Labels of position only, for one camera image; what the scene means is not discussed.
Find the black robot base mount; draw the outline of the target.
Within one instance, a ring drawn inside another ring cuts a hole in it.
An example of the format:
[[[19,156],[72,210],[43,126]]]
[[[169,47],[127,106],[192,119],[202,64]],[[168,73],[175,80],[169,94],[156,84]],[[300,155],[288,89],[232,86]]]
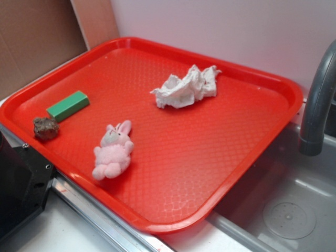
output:
[[[44,211],[54,174],[38,151],[12,147],[1,134],[1,241]]]

